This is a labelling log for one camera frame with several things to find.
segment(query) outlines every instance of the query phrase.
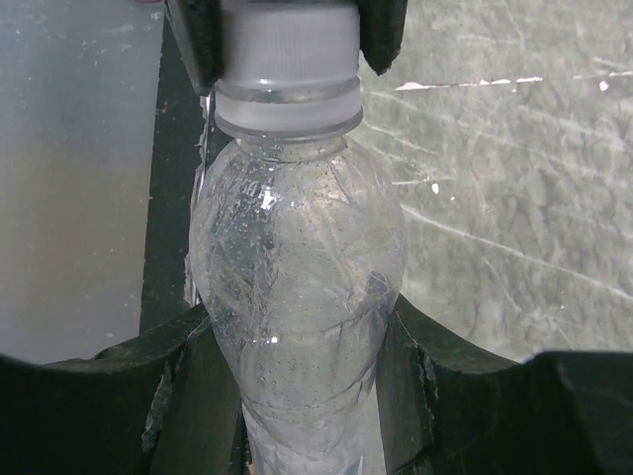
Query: gray surface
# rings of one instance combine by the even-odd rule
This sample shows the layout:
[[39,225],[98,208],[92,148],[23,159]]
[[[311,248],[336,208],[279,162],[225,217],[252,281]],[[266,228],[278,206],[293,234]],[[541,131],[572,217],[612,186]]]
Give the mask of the gray surface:
[[403,293],[512,359],[633,349],[633,3],[412,0],[394,68],[362,76]]
[[378,399],[376,386],[372,388],[365,401],[361,413],[361,443],[365,447],[363,455],[362,473],[360,475],[385,475],[385,452],[380,435],[380,416],[378,414]]
[[137,334],[161,7],[0,0],[0,352]]

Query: clear plastic bottle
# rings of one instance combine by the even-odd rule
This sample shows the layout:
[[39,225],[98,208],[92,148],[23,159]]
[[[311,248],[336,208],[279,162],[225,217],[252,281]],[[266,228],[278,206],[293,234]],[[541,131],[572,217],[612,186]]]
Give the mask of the clear plastic bottle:
[[[227,7],[226,24],[234,55],[216,118],[236,140],[194,211],[194,280],[239,384],[255,473],[361,474],[359,410],[406,253],[386,172],[343,136],[362,119],[356,7],[245,2]],[[312,41],[341,40],[341,26],[351,45],[329,59],[333,73],[298,67],[297,55],[326,61]],[[273,63],[244,48],[273,49]]]

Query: white scratch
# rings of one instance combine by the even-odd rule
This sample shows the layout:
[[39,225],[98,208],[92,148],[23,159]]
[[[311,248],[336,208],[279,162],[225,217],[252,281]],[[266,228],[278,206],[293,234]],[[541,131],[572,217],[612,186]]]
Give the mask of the white scratch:
[[450,233],[451,235],[456,235],[459,236],[461,238],[468,238],[468,239],[472,239],[475,242],[478,242],[480,244],[484,244],[490,247],[494,247],[495,249],[498,250],[502,250],[503,252],[506,252],[508,254],[511,254],[515,257],[521,258],[521,259],[525,259],[528,262],[534,263],[534,264],[538,264],[538,265],[542,265],[543,267],[552,269],[552,270],[556,270],[558,272],[562,272],[563,274],[575,277],[577,279],[583,280],[588,284],[594,285],[595,287],[599,287],[601,289],[605,289],[608,292],[611,292],[613,295],[616,295],[618,297],[620,297],[623,300],[626,300],[628,302],[633,302],[633,297],[630,296],[629,294],[627,294],[626,292],[617,289],[615,287],[611,287],[610,285],[605,284],[604,282],[600,282],[599,280],[593,279],[591,277],[588,277],[587,275],[581,274],[580,272],[576,272],[575,270],[570,270],[570,269],[566,269],[564,267],[560,267],[558,265],[554,265],[550,262],[546,262],[542,259],[538,259],[536,257],[532,257],[530,255],[524,254],[523,252],[521,252],[520,250],[517,250],[513,247],[508,247],[507,245],[503,245],[500,244],[498,242],[494,242],[493,240],[490,239],[486,239],[485,237],[477,237],[474,235],[471,235],[470,233],[466,233],[465,231],[461,231],[461,230],[457,230],[455,228],[451,228],[450,226],[447,225],[443,225],[441,223],[438,223],[436,221],[431,220],[430,218],[425,217],[420,211],[416,210],[415,208],[412,208],[411,206],[407,206],[407,205],[402,205],[403,211],[405,211],[406,213],[408,213],[409,215],[411,215],[413,218],[415,218],[418,221],[421,221],[423,223],[427,223],[429,225],[433,225],[436,228],[446,232],[446,233]]
[[394,96],[392,94],[386,94],[384,92],[381,91],[367,91],[367,95],[370,97],[378,97],[380,99],[385,99],[387,101],[393,101],[398,103],[399,106],[402,106],[406,109],[411,109],[417,112],[421,112],[421,113],[426,113],[426,111],[420,107],[417,107],[414,103],[412,104],[411,101],[404,101],[402,100],[400,97],[398,96]]
[[565,343],[568,345],[569,348],[573,348],[574,344],[570,341],[569,338],[567,338],[567,335],[565,334],[565,332],[563,332],[561,330],[561,328],[559,327],[558,323],[556,322],[556,319],[552,319],[552,317],[549,314],[544,314],[545,320],[547,320],[547,322],[549,322],[549,324],[554,327],[554,330],[556,332],[558,332],[558,334],[563,338],[563,340],[565,341]]
[[518,43],[517,40],[499,40],[497,38],[486,37],[483,35],[469,35],[469,34],[455,35],[455,40],[457,40],[458,42],[465,41],[467,43],[471,43],[471,42],[492,43],[494,45],[516,45]]
[[117,28],[104,28],[102,33],[109,33],[110,35],[119,35],[122,33],[129,33],[134,29],[134,25],[132,23],[126,23]]
[[[574,74],[571,76],[573,80],[579,79],[599,79],[602,77],[631,77],[633,76],[633,70],[631,71],[612,71],[602,74]],[[406,82],[402,86],[397,87],[396,91],[420,91],[427,89],[446,89],[453,87],[488,87],[488,86],[502,86],[508,84],[529,84],[535,82],[543,82],[545,78],[542,76],[527,76],[518,77],[516,79],[495,79],[489,81],[487,79],[480,79],[479,82],[462,82],[457,84],[420,84],[419,82]]]
[[399,186],[399,185],[419,185],[421,183],[426,183],[428,181],[427,179],[424,180],[409,180],[409,181],[395,181],[394,185]]
[[411,148],[414,148],[414,149],[419,150],[419,151],[423,151],[424,153],[428,153],[430,155],[437,155],[437,153],[434,152],[433,150],[429,150],[427,148],[424,148],[423,146],[420,146],[417,143],[410,142],[410,141],[408,141],[406,139],[403,139],[402,137],[395,136],[394,133],[392,133],[390,131],[387,131],[385,129],[382,129],[382,128],[378,127],[378,126],[373,126],[367,121],[365,121],[365,126],[368,127],[369,129],[371,129],[374,132],[379,132],[381,134],[385,134],[385,135],[391,137],[396,142],[400,142],[400,143],[402,143],[404,145],[410,146]]
[[616,67],[618,69],[627,69],[627,66],[624,65],[624,64],[621,64],[619,62],[610,61],[608,59],[603,59],[603,58],[598,57],[598,56],[594,56],[593,57],[593,62],[597,62],[598,64],[601,64],[603,66]]
[[500,287],[503,289],[503,294],[505,294],[505,299],[512,306],[513,310],[517,314],[520,314],[521,312],[523,312],[523,309],[516,303],[516,301],[512,298],[510,293],[507,291],[507,286],[505,285],[503,280],[501,280],[501,277],[498,275],[498,272],[495,269],[495,267],[493,266],[493,264],[486,257],[484,257],[484,262],[486,263],[486,266],[490,270],[491,274],[497,280],[497,282],[500,285]]
[[598,138],[604,139],[605,141],[608,141],[608,143],[606,143],[604,146],[607,146],[611,150],[614,150],[614,151],[625,150],[626,144],[624,140],[615,133],[613,134],[603,133],[596,129],[583,127],[581,124],[575,121],[562,119],[560,117],[555,117],[552,114],[536,111],[536,110],[530,109],[527,106],[519,106],[517,110],[520,112],[526,112],[532,118],[541,119],[544,123],[553,124],[554,126],[560,126],[560,128],[565,131],[574,132],[577,134],[584,134],[588,137],[598,137]]

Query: bottle neck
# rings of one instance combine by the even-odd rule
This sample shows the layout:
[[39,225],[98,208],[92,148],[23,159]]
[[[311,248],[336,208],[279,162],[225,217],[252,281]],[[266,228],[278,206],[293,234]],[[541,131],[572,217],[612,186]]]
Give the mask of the bottle neck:
[[293,89],[216,84],[216,123],[236,139],[309,143],[347,134],[362,120],[358,77]]
[[256,160],[299,163],[329,158],[345,148],[345,138],[314,138],[305,142],[270,141],[262,137],[237,139],[242,152]]

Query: bottle cap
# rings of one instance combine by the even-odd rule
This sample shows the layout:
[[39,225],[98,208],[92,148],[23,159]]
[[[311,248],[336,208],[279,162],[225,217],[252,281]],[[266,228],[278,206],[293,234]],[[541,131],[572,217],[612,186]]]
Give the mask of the bottle cap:
[[352,1],[226,0],[223,40],[216,116],[225,132],[292,138],[360,123]]

